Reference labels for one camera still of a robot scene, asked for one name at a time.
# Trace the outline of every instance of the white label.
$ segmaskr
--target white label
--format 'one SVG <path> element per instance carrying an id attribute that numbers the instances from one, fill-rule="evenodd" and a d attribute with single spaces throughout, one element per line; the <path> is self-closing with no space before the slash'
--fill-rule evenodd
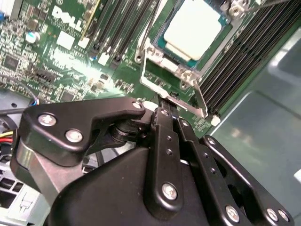
<path id="1" fill-rule="evenodd" d="M 61 19 L 63 23 L 68 23 L 70 27 L 73 29 L 81 32 L 82 28 L 81 26 L 81 21 L 78 20 L 77 23 L 75 24 L 76 18 L 74 16 L 70 16 L 69 13 L 63 12 L 61 8 L 58 6 L 54 6 L 51 14 L 54 18 Z"/>

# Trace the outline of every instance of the gray metal panel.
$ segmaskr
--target gray metal panel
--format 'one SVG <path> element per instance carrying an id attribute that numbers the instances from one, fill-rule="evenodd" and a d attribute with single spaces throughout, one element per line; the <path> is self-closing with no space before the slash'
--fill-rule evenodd
<path id="1" fill-rule="evenodd" d="M 301 28 L 212 131 L 301 226 Z"/>

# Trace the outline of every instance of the mounting hole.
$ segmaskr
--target mounting hole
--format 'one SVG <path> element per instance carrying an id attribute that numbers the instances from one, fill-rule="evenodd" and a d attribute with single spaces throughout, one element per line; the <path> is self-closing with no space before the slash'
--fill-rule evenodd
<path id="1" fill-rule="evenodd" d="M 168 148 L 168 149 L 166 150 L 166 154 L 172 155 L 172 154 L 173 154 L 173 151 L 172 151 L 171 149 Z"/>

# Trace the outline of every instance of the blue connector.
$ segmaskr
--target blue connector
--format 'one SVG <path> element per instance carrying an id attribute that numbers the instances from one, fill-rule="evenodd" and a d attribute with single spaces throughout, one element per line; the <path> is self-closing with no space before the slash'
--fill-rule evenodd
<path id="1" fill-rule="evenodd" d="M 0 12 L 0 22 L 5 20 L 5 14 Z"/>

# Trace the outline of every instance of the surface-mount component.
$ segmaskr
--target surface-mount component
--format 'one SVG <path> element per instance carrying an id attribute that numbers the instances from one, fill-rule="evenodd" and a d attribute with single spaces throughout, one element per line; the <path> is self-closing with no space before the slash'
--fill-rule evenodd
<path id="1" fill-rule="evenodd" d="M 31 31 L 37 30 L 38 25 L 39 25 L 39 22 L 38 22 L 38 20 L 36 20 L 36 19 L 30 19 L 30 20 L 27 22 L 27 28 L 28 28 L 29 30 L 31 30 Z"/>
<path id="2" fill-rule="evenodd" d="M 13 71 L 17 70 L 18 64 L 19 64 L 19 60 L 13 58 L 10 55 L 6 55 L 5 60 L 3 62 L 3 66 Z"/>
<path id="3" fill-rule="evenodd" d="M 38 42 L 40 38 L 40 34 L 37 32 L 28 32 L 25 36 L 25 40 L 30 44 Z"/>
<path id="4" fill-rule="evenodd" d="M 203 0 L 185 0 L 164 33 L 165 48 L 198 61 L 222 29 L 221 15 Z"/>
<path id="5" fill-rule="evenodd" d="M 71 93 L 68 93 L 67 91 L 64 91 L 64 93 L 62 94 L 63 102 L 70 102 L 73 100 L 73 98 L 74 98 L 74 95 Z"/>

